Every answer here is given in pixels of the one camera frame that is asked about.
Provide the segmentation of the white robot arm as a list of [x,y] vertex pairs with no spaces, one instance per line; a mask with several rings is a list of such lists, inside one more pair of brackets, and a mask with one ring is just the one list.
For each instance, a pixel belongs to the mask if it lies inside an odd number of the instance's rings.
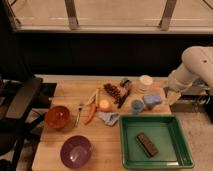
[[181,65],[168,76],[167,105],[176,103],[197,79],[213,88],[213,47],[189,47],[182,53],[181,59]]

